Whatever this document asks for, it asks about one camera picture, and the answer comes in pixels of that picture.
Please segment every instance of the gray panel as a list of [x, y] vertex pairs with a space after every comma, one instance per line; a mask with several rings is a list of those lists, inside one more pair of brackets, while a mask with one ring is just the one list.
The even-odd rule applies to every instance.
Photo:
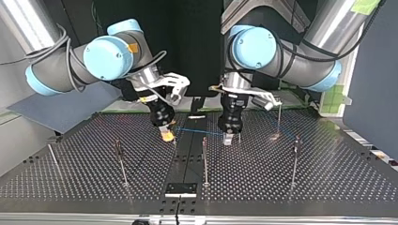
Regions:
[[387, 1], [362, 41], [344, 123], [392, 158], [398, 158], [398, 1]]
[[88, 85], [82, 93], [45, 97], [35, 94], [8, 107], [43, 126], [65, 133], [101, 111], [117, 98], [120, 91], [105, 82]]

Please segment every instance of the end effector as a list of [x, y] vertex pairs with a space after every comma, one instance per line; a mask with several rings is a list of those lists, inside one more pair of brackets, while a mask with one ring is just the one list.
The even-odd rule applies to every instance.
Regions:
[[244, 67], [241, 65], [236, 57], [237, 54], [244, 54], [251, 58], [258, 57], [256, 53], [258, 49], [248, 49], [243, 43], [253, 42], [259, 34], [251, 37], [237, 37], [237, 34], [252, 26], [238, 25], [234, 26], [227, 45], [227, 60], [225, 64], [226, 72], [222, 76], [222, 116], [219, 118], [218, 127], [224, 133], [223, 143], [230, 145], [235, 134], [239, 134], [243, 129], [243, 122], [241, 113], [246, 109], [249, 97], [253, 97], [253, 104], [269, 111], [274, 106], [279, 106], [282, 103], [268, 91], [260, 88], [252, 87], [253, 71], [251, 69], [260, 68], [267, 58], [260, 57], [260, 61], [251, 61], [252, 65]]

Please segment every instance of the black cable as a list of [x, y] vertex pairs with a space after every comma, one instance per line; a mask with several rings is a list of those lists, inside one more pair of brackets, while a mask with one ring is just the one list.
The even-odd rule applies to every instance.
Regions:
[[360, 38], [357, 40], [357, 42], [351, 47], [351, 49], [349, 49], [346, 53], [341, 54], [337, 57], [333, 57], [333, 58], [315, 58], [315, 57], [311, 57], [305, 54], [301, 54], [298, 52], [293, 51], [292, 49], [289, 49], [287, 46], [285, 46], [283, 43], [283, 48], [286, 49], [288, 52], [294, 54], [295, 56], [301, 57], [303, 59], [307, 59], [310, 61], [314, 61], [314, 62], [320, 62], [320, 63], [327, 63], [327, 62], [334, 62], [336, 60], [342, 59], [346, 56], [348, 56], [349, 54], [351, 54], [359, 45], [360, 43], [363, 41], [363, 39], [366, 36], [366, 33], [368, 33], [369, 29], [371, 28], [372, 23], [375, 21], [375, 17], [378, 14], [378, 12], [380, 11], [381, 7], [385, 4], [386, 0], [382, 0], [379, 5], [377, 6], [377, 8], [375, 9], [374, 14], [372, 15], [370, 21], [366, 24], [365, 28], [363, 29], [362, 35], [360, 36]]
[[314, 104], [315, 104], [315, 106], [318, 108], [318, 109], [321, 109], [320, 107], [319, 107], [319, 104], [316, 102], [316, 100], [315, 100], [315, 98], [313, 97], [313, 95], [310, 93], [310, 91], [308, 91], [308, 90], [306, 90], [306, 89], [302, 89], [309, 97], [310, 97], [310, 101], [311, 102], [313, 102]]
[[295, 0], [295, 2], [293, 3], [292, 18], [290, 19], [290, 25], [292, 25], [292, 26], [293, 26], [293, 21], [295, 20], [297, 6], [298, 6], [298, 1]]
[[102, 31], [102, 34], [104, 34], [104, 30], [102, 28], [102, 25], [100, 24], [100, 17], [97, 13], [97, 8], [95, 6], [95, 0], [91, 1], [91, 17], [93, 18], [94, 23], [96, 24], [96, 31], [97, 31], [97, 36], [100, 36], [100, 30]]
[[11, 64], [16, 64], [16, 63], [21, 63], [22, 61], [24, 61], [25, 59], [19, 59], [17, 61], [13, 61], [13, 62], [7, 62], [7, 63], [1, 63], [0, 66], [5, 66], [5, 65], [11, 65]]
[[272, 30], [269, 30], [269, 31], [270, 31], [271, 34], [275, 37], [276, 43], [278, 44], [279, 50], [280, 50], [280, 52], [281, 52], [281, 61], [280, 61], [280, 64], [279, 64], [278, 74], [276, 75], [276, 77], [278, 78], [278, 77], [281, 76], [282, 73], [284, 73], [284, 72], [282, 72], [282, 69], [283, 69], [283, 60], [284, 60], [283, 44], [282, 44], [281, 39], [279, 38], [278, 34], [276, 34], [276, 33], [275, 33], [274, 31], [272, 31]]
[[176, 225], [179, 225], [178, 210], [179, 210], [179, 203], [180, 203], [180, 202], [181, 202], [181, 196], [179, 196], [178, 205], [176, 206], [176, 215], [175, 215], [175, 218], [176, 218]]
[[75, 28], [74, 28], [74, 26], [73, 26], [72, 20], [70, 19], [69, 13], [68, 13], [68, 11], [67, 11], [67, 8], [65, 7], [65, 3], [64, 3], [63, 0], [61, 1], [61, 5], [62, 5], [62, 9], [64, 9], [64, 11], [65, 11], [65, 14], [67, 14], [67, 18], [68, 18], [68, 22], [69, 22], [69, 24], [70, 24], [70, 28], [71, 28], [73, 34], [75, 35], [76, 40], [77, 40], [79, 46], [81, 46], [82, 43], [81, 43], [81, 41], [80, 41], [80, 39], [79, 39], [79, 37], [78, 37], [78, 35], [77, 35], [77, 33], [76, 33], [76, 30], [75, 30]]

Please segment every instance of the thin wire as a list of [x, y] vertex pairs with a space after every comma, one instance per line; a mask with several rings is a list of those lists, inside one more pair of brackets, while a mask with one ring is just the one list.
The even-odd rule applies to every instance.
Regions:
[[165, 50], [160, 51], [159, 53], [157, 53], [157, 54], [155, 55], [155, 57], [153, 57], [153, 59], [152, 59], [153, 61], [150, 61], [150, 62], [149, 62], [148, 64], [146, 64], [146, 65], [143, 65], [143, 66], [141, 66], [141, 67], [138, 67], [138, 68], [135, 68], [135, 69], [131, 70], [130, 73], [128, 73], [128, 74], [126, 75], [126, 77], [127, 77], [127, 76], [130, 76], [131, 73], [137, 73], [137, 72], [143, 70], [144, 68], [150, 68], [150, 67], [152, 67], [153, 65], [159, 63], [159, 61], [160, 61], [162, 58], [164, 58], [164, 56], [166, 56], [166, 54], [167, 54], [167, 51], [165, 51]]
[[276, 43], [279, 46], [279, 51], [280, 51], [280, 55], [281, 55], [281, 62], [279, 64], [279, 68], [278, 68], [278, 74], [276, 75], [277, 78], [279, 78], [281, 76], [281, 74], [284, 72], [283, 71], [283, 64], [284, 64], [284, 50], [283, 50], [283, 45], [281, 42], [281, 39], [279, 38], [278, 34], [272, 30], [270, 30], [271, 34], [275, 37]]
[[85, 67], [83, 62], [80, 61], [80, 59], [76, 56], [76, 52], [73, 50], [73, 48], [70, 48], [70, 55], [73, 57], [73, 59], [76, 61], [76, 63], [79, 64], [80, 67], [82, 67], [85, 70], [87, 70], [87, 68]]
[[295, 0], [295, 2], [293, 3], [292, 18], [290, 19], [290, 25], [292, 25], [292, 26], [293, 26], [293, 21], [295, 20], [295, 14], [296, 14], [297, 6], [298, 6], [298, 1]]
[[95, 8], [95, 3], [94, 1], [91, 2], [91, 17], [93, 18], [93, 21], [96, 23], [96, 25], [102, 29], [102, 26], [97, 20], [97, 9]]
[[214, 134], [214, 135], [220, 135], [222, 136], [222, 133], [216, 133], [216, 132], [209, 132], [201, 129], [189, 129], [189, 128], [183, 128], [183, 127], [178, 127], [176, 130], [182, 130], [182, 131], [189, 131], [189, 132], [194, 132], [194, 133], [205, 133], [205, 134]]
[[306, 90], [306, 89], [302, 89], [302, 90], [310, 97], [310, 99], [311, 99], [312, 102], [315, 104], [315, 106], [316, 106], [318, 109], [321, 109], [321, 108], [319, 107], [319, 104], [316, 102], [315, 98], [313, 97], [313, 95], [310, 93], [310, 91], [308, 91], [308, 90]]
[[24, 60], [26, 60], [26, 59], [23, 58], [23, 59], [19, 59], [19, 60], [13, 61], [13, 62], [1, 63], [0, 66], [6, 66], [6, 65], [11, 65], [11, 64], [21, 63]]
[[161, 94], [159, 94], [157, 91], [155, 91], [152, 87], [146, 85], [145, 83], [141, 82], [140, 80], [137, 80], [133, 77], [127, 77], [126, 80], [128, 81], [135, 81], [138, 82], [139, 84], [141, 84], [142, 86], [146, 87], [150, 92], [152, 92], [153, 94], [155, 94], [158, 98], [160, 98], [162, 101], [166, 102], [168, 105], [172, 106], [173, 103], [166, 100], [166, 98], [164, 98]]
[[77, 85], [76, 81], [74, 80], [73, 76], [72, 76], [72, 72], [70, 69], [70, 43], [71, 43], [71, 39], [69, 38], [67, 41], [67, 72], [68, 72], [68, 77], [69, 77], [69, 81], [72, 84], [73, 88], [78, 91], [78, 92], [83, 92], [85, 90], [85, 86], [81, 88], [79, 88], [79, 86]]
[[57, 26], [58, 26], [58, 28], [61, 29], [61, 31], [62, 31], [62, 37], [61, 37], [60, 39], [58, 39], [52, 47], [50, 47], [50, 48], [48, 48], [48, 49], [46, 49], [46, 50], [44, 50], [44, 51], [35, 53], [35, 54], [29, 54], [29, 55], [27, 55], [25, 58], [27, 58], [27, 59], [33, 59], [33, 58], [38, 58], [38, 57], [39, 57], [40, 60], [36, 59], [36, 60], [34, 61], [34, 62], [37, 61], [36, 63], [38, 63], [39, 61], [42, 60], [41, 57], [43, 57], [43, 58], [47, 57], [49, 54], [53, 53], [56, 49], [58, 49], [61, 45], [63, 45], [64, 43], [66, 43], [66, 42], [68, 41], [67, 31], [66, 31], [66, 30], [64, 29], [64, 27], [62, 27], [60, 24], [58, 24]]

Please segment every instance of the gray wall panel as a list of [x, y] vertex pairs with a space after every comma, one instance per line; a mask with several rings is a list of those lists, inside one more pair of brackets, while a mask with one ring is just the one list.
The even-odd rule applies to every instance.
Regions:
[[387, 1], [360, 45], [344, 123], [398, 158], [398, 1]]

